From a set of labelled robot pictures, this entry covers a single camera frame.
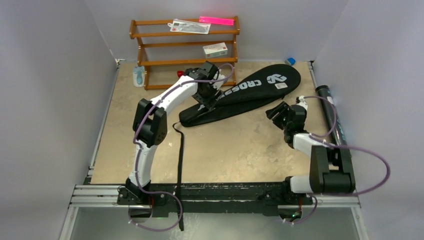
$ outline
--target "small box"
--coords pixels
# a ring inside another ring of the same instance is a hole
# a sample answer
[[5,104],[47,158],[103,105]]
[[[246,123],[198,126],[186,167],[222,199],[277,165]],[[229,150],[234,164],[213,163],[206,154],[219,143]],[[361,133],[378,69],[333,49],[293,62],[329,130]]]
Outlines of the small box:
[[204,55],[207,59],[216,58],[219,56],[227,55],[228,48],[225,45],[225,42],[207,45],[203,47]]
[[296,60],[294,58],[290,57],[290,58],[287,58],[284,61],[284,63],[287,64],[287,65],[293,66],[296,63]]

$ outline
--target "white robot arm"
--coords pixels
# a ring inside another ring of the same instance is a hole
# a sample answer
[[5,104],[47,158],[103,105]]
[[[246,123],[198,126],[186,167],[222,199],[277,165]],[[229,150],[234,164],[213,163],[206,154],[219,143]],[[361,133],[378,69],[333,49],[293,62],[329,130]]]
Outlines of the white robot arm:
[[[266,111],[266,116],[284,131],[284,141],[293,149],[310,158],[309,175],[291,176],[286,179],[293,193],[351,193],[355,189],[355,176],[348,149],[329,148],[311,138],[304,130],[308,105],[305,96],[299,96],[296,104],[282,102]],[[329,164],[338,167],[330,170]]]
[[[212,79],[222,81],[213,83],[194,82],[194,80]],[[132,172],[125,183],[130,191],[138,192],[136,172],[138,172],[138,180],[141,187],[144,188],[151,181],[151,168],[156,149],[167,134],[167,116],[189,97],[195,98],[208,109],[213,108],[217,99],[222,94],[220,87],[225,82],[223,79],[225,79],[225,76],[219,74],[218,68],[207,61],[200,68],[187,69],[184,75],[161,95],[152,98],[150,101],[146,99],[140,100],[133,123],[134,131],[138,129],[140,122],[145,117],[147,111],[152,108],[153,104],[158,101],[161,102],[152,112],[153,117],[146,120],[137,136],[136,158],[140,150],[140,145],[142,150],[139,154],[139,159],[134,161]]]

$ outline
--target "black tube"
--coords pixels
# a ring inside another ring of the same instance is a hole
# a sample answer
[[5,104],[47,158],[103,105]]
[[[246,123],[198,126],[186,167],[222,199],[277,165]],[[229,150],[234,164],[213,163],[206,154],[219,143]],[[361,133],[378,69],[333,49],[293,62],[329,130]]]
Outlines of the black tube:
[[[328,99],[330,102],[333,100],[331,96],[331,92],[329,86],[321,85],[315,89],[316,94],[318,96]],[[334,123],[334,113],[331,106],[328,105],[327,102],[320,100],[322,111],[325,114],[325,120],[327,122],[327,127],[330,129]],[[346,145],[346,137],[343,133],[342,125],[340,124],[339,116],[337,116],[337,123],[335,124],[334,131],[331,133],[331,141],[336,145]]]

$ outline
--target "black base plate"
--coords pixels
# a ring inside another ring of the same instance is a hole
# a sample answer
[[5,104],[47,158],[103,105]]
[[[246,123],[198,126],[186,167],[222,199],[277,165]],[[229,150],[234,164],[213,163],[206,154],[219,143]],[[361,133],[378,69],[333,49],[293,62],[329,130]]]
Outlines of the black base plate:
[[[174,183],[151,183],[149,191],[174,193]],[[168,194],[154,194],[153,217],[167,217],[179,209],[175,199]],[[181,203],[185,213],[256,213],[278,216],[278,205],[303,205],[312,201],[305,194],[290,192],[288,182],[242,183],[184,183],[181,185]],[[118,205],[149,205],[125,187],[119,188]]]

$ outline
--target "white wall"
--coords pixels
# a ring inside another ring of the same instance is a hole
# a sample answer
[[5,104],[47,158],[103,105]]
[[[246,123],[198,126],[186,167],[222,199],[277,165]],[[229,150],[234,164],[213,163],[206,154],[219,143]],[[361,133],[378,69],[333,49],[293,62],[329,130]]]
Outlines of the white wall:
[[[360,197],[373,240],[424,236],[424,2],[350,0],[315,62],[352,145],[383,154],[386,185]],[[384,176],[378,159],[353,153],[359,190]]]
[[58,239],[115,61],[83,0],[2,0],[0,33],[0,238]]
[[[239,16],[240,60],[314,60],[348,0],[85,0],[115,58],[135,60],[137,41],[129,37],[130,22]],[[162,26],[163,32],[169,27]],[[205,38],[215,39],[208,35]],[[149,37],[152,41],[181,41],[184,37]],[[151,60],[202,57],[201,48],[149,48]]]

